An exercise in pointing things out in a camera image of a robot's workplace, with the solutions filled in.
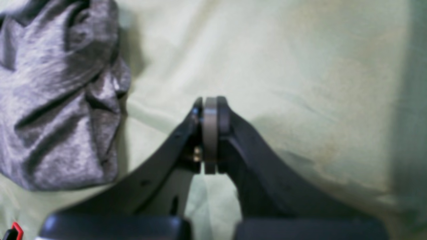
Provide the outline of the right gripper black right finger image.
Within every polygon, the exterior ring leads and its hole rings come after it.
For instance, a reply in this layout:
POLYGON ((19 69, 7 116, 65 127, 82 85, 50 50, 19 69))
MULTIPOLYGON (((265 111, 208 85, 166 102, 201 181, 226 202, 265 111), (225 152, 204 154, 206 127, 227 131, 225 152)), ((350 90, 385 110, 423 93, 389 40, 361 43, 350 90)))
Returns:
POLYGON ((237 188, 245 218, 371 218, 302 178, 273 152, 251 124, 231 110, 225 97, 217 97, 216 101, 219 170, 237 188))

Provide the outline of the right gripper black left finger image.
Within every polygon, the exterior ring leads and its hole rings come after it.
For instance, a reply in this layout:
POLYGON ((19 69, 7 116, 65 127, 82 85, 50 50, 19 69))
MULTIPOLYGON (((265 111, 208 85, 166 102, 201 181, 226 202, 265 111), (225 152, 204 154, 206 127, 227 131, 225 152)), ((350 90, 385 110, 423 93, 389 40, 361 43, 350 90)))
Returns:
POLYGON ((192 178, 216 172, 218 98, 198 98, 189 114, 136 170, 58 216, 182 215, 192 178))

